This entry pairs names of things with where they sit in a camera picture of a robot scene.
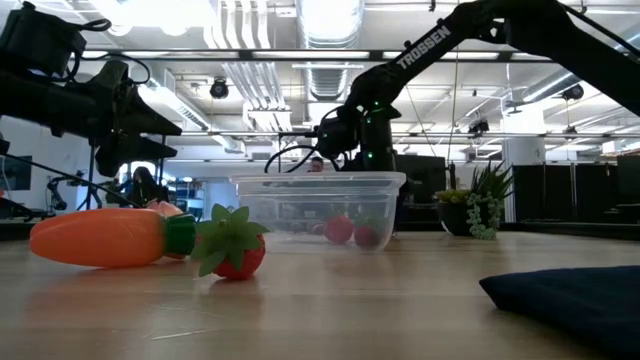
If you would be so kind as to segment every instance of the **wooden table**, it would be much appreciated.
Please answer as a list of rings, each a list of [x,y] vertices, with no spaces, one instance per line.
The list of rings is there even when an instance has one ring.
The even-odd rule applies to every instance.
[[[0,359],[599,359],[495,309],[478,280],[637,264],[640,244],[401,234],[380,255],[270,252],[243,283],[193,264],[87,270],[0,243]]]

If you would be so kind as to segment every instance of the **navy fabric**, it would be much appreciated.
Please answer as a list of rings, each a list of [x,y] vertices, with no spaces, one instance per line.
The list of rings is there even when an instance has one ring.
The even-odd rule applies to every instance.
[[[640,266],[507,274],[480,286],[500,310],[564,330],[613,359],[640,359]]]

